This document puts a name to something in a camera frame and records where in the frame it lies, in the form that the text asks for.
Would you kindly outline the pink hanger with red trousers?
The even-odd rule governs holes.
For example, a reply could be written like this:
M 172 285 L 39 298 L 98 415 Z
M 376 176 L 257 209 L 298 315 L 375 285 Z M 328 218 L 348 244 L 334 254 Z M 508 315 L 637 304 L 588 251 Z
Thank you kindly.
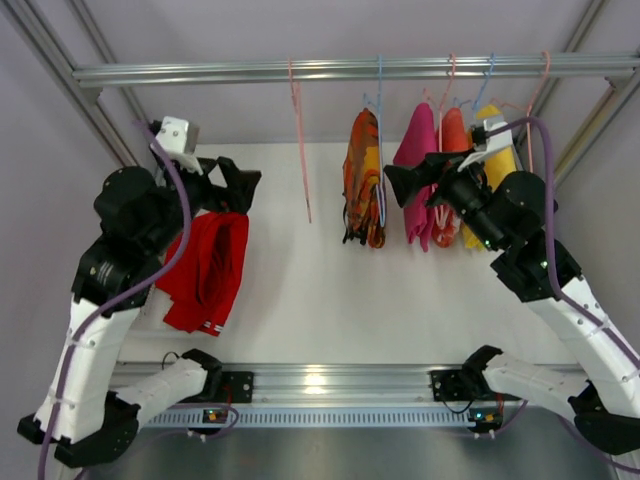
M 310 200 L 306 151 L 305 151 L 305 140 L 304 140 L 304 123 L 303 123 L 302 105 L 301 105 L 301 88 L 300 88 L 300 83 L 295 80 L 293 62 L 291 58 L 289 58 L 287 61 L 287 73 L 288 73 L 288 80 L 289 80 L 289 86 L 291 91 L 292 106 L 293 106 L 294 115 L 295 115 L 298 154 L 299 154 L 299 161 L 300 161 L 300 168 L 301 168 L 301 175 L 302 175 L 306 214 L 307 214 L 308 222 L 312 223 L 312 209 L 311 209 L 311 200 Z

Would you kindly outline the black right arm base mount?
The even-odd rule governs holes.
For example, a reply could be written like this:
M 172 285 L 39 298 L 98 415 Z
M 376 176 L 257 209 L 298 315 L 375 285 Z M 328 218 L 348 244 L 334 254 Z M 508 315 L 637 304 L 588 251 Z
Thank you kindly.
M 430 381 L 434 399 L 445 406 L 469 404 L 484 396 L 481 378 L 467 368 L 434 370 Z

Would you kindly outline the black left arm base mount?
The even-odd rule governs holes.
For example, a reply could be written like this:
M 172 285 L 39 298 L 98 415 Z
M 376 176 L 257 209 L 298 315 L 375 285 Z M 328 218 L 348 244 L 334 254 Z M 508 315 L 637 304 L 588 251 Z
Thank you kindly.
M 220 371 L 207 378 L 199 402 L 249 404 L 253 400 L 254 373 Z

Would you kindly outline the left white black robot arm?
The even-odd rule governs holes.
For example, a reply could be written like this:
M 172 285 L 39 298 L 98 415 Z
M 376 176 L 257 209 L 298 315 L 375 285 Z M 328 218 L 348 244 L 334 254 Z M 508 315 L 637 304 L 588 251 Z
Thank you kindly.
M 217 332 L 239 290 L 248 211 L 261 173 L 203 158 L 171 163 L 158 184 L 141 167 L 109 175 L 94 208 L 98 239 L 81 256 L 70 323 L 51 387 L 18 433 L 72 469 L 118 459 L 153 417 L 221 392 L 222 365 L 198 349 L 128 387 L 109 386 L 124 339 L 152 289 L 172 301 L 168 320 Z

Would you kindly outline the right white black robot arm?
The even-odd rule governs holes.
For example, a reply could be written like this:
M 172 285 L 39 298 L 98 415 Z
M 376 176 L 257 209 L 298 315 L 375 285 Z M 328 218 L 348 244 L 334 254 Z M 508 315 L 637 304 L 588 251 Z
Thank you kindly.
M 572 422 L 604 453 L 637 450 L 638 358 L 597 306 L 578 263 L 553 237 L 554 208 L 546 203 L 544 181 L 516 170 L 491 188 L 480 165 L 454 153 L 431 153 L 415 167 L 388 165 L 384 172 L 402 207 L 434 186 L 427 203 L 449 206 L 498 252 L 491 267 L 499 281 L 545 321 L 583 370 L 562 374 L 483 346 L 459 373 L 469 395 L 519 397 Z

